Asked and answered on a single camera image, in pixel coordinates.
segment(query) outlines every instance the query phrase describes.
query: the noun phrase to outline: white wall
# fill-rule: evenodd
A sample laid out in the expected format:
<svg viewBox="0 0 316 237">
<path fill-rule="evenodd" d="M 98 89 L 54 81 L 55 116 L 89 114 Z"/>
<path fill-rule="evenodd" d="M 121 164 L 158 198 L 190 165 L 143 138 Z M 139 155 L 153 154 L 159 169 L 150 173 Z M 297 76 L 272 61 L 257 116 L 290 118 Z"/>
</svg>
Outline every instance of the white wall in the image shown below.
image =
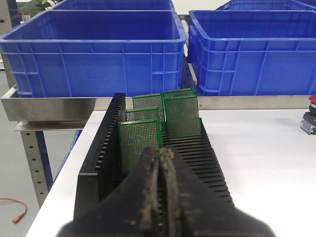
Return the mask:
<svg viewBox="0 0 316 237">
<path fill-rule="evenodd" d="M 215 10 L 229 0 L 172 0 L 178 14 L 188 14 L 189 10 Z"/>
</svg>

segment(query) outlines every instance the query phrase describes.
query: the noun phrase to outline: gray floor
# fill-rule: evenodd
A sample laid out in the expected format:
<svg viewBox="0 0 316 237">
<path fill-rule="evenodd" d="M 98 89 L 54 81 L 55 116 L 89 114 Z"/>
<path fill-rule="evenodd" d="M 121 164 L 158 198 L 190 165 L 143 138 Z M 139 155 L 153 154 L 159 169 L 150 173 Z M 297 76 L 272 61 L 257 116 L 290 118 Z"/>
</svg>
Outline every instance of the gray floor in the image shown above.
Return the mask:
<svg viewBox="0 0 316 237">
<path fill-rule="evenodd" d="M 7 91 L 5 73 L 0 71 L 0 97 Z M 13 131 L 16 125 L 16 122 L 8 121 L 0 104 L 0 197 L 17 198 L 28 205 L 27 215 L 13 224 L 12 219 L 23 211 L 23 206 L 0 200 L 0 237 L 24 237 L 39 211 L 21 136 Z M 73 135 L 74 131 L 45 132 L 53 176 L 69 151 Z"/>
</svg>

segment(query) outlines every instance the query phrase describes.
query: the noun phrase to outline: white table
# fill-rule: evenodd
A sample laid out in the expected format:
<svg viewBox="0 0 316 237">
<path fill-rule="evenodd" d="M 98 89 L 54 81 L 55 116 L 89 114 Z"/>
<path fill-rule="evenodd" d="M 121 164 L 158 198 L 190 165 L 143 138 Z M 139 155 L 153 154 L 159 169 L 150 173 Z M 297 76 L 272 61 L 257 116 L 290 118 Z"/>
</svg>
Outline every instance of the white table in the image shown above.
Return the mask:
<svg viewBox="0 0 316 237">
<path fill-rule="evenodd" d="M 278 237 L 316 236 L 316 136 L 305 110 L 200 111 L 235 206 Z M 27 237 L 54 237 L 73 218 L 77 175 L 105 112 L 93 112 Z"/>
</svg>

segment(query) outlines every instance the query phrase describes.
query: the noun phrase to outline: green plant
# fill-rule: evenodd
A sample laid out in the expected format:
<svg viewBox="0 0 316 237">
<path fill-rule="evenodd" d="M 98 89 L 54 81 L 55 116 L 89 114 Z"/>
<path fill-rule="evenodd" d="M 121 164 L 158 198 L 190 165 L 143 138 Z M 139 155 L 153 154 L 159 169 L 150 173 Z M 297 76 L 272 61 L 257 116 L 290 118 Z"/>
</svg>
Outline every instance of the green plant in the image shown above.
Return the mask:
<svg viewBox="0 0 316 237">
<path fill-rule="evenodd" d="M 36 14 L 45 11 L 48 7 L 55 5 L 56 3 L 61 2 L 62 0 L 57 1 L 48 1 L 48 0 L 31 0 L 24 4 L 20 11 L 23 15 L 35 16 Z"/>
</svg>

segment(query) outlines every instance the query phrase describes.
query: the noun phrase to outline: red emergency stop button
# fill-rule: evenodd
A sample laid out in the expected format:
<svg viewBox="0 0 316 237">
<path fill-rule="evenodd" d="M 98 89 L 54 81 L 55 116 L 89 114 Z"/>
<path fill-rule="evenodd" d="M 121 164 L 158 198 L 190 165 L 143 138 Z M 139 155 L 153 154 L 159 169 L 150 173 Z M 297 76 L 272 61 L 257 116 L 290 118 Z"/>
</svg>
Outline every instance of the red emergency stop button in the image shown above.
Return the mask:
<svg viewBox="0 0 316 237">
<path fill-rule="evenodd" d="M 316 105 L 316 95 L 312 95 L 312 96 L 310 97 L 310 101 L 311 101 L 314 105 Z"/>
</svg>

